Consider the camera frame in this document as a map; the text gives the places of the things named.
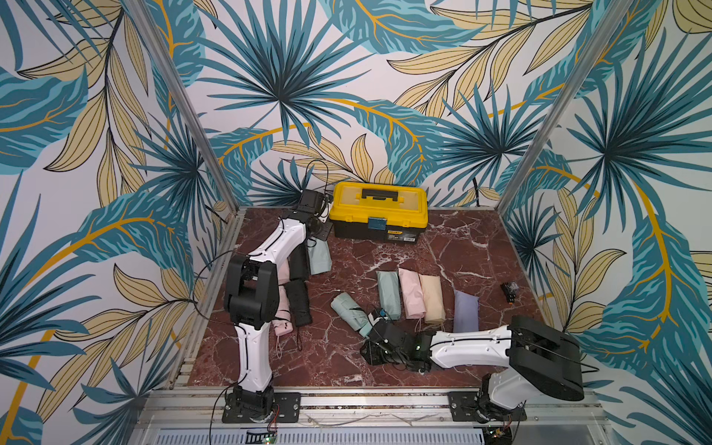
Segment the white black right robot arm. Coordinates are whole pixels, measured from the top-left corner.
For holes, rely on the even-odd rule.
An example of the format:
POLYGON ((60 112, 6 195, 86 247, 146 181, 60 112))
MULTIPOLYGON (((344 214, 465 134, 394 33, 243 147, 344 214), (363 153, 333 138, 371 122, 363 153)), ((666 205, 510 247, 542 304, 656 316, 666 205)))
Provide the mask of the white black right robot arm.
POLYGON ((480 332, 421 332, 411 335, 380 314, 357 329, 362 356, 371 365, 402 365, 426 374, 458 366, 493 366, 473 400, 451 402, 480 423, 518 419, 526 402, 541 395, 564 402, 584 399, 580 343, 571 335, 526 316, 480 332))

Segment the black sleeved umbrella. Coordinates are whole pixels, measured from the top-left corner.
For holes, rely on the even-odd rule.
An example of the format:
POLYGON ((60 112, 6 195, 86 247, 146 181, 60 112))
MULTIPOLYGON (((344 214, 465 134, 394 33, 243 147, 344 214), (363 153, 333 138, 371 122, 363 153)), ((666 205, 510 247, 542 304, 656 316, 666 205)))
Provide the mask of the black sleeved umbrella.
POLYGON ((293 280, 285 284, 289 311, 296 327, 307 326, 313 322, 308 288, 303 280, 293 280))

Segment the mint umbrella sleeve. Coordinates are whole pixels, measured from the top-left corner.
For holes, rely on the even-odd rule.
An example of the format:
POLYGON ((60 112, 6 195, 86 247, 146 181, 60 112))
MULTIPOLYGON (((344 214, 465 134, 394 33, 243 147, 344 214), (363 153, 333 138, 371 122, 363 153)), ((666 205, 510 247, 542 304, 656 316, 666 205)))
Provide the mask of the mint umbrella sleeve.
POLYGON ((310 272, 312 276, 325 274, 332 269, 332 259, 328 243, 325 240, 312 238, 307 242, 310 272))

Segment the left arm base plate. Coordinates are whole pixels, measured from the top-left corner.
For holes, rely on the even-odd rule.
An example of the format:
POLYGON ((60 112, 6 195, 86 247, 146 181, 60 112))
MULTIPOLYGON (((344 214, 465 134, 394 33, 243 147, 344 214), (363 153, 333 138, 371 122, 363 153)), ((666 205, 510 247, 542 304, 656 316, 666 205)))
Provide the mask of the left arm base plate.
POLYGON ((224 424, 262 424, 276 420, 295 424, 299 420, 301 394, 299 392, 262 392, 236 389, 225 397, 222 422, 224 424))

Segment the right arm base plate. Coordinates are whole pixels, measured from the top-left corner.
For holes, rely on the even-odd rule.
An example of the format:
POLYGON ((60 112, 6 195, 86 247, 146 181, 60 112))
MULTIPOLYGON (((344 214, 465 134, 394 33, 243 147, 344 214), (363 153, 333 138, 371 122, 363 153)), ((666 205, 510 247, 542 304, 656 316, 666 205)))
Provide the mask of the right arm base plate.
POLYGON ((478 422, 488 424, 491 422, 524 421, 527 419, 525 408, 522 405, 509 410, 502 408, 490 400, 487 393, 477 391, 451 391, 447 393, 448 404, 452 421, 478 422))

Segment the pink umbrella sleeve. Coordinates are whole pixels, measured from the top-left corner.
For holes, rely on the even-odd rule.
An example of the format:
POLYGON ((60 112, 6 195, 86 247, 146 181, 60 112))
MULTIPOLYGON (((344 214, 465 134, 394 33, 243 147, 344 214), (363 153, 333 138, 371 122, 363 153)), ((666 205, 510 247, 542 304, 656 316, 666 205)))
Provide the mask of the pink umbrella sleeve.
POLYGON ((290 268, 289 268, 289 261, 285 260, 277 269, 277 279, 278 279, 278 285, 283 286, 286 283, 288 283, 291 278, 290 278, 290 268))

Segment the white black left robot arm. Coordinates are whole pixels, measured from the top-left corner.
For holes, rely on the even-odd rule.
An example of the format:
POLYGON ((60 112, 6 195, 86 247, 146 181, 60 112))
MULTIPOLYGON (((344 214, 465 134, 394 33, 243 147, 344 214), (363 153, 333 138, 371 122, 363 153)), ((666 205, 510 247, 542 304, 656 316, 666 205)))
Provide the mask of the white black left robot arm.
POLYGON ((274 411, 269 329, 280 303, 278 270, 300 254, 303 270, 309 271, 306 241, 328 236, 331 201, 325 192, 302 192, 259 247, 245 255, 233 254, 228 263, 224 311, 235 327, 239 347, 239 378, 225 406, 232 413, 263 420, 274 411))

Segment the mint sleeved umbrella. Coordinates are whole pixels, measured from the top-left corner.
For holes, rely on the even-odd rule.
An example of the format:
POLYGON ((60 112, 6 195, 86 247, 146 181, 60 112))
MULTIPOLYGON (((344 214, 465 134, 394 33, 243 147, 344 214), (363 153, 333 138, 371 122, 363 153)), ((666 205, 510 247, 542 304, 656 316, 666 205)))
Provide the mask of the mint sleeved umbrella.
POLYGON ((392 321, 400 320, 402 304, 400 281, 397 272, 377 271, 378 294, 381 309, 392 321))
POLYGON ((365 339, 369 339, 376 322, 376 318, 372 313, 367 313, 367 311, 346 292, 338 294, 330 305, 336 314, 346 322, 351 329, 365 339))

